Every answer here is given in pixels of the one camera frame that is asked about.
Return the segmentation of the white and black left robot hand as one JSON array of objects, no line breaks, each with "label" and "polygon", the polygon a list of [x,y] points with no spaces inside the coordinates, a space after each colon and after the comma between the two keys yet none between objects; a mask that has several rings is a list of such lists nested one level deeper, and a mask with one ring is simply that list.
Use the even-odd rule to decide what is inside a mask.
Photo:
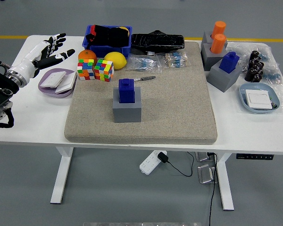
[{"label": "white and black left robot hand", "polygon": [[75,53],[74,49],[54,54],[66,41],[65,33],[50,36],[49,39],[38,43],[21,61],[20,64],[8,69],[7,75],[21,81],[25,86],[40,70],[57,65]]}]

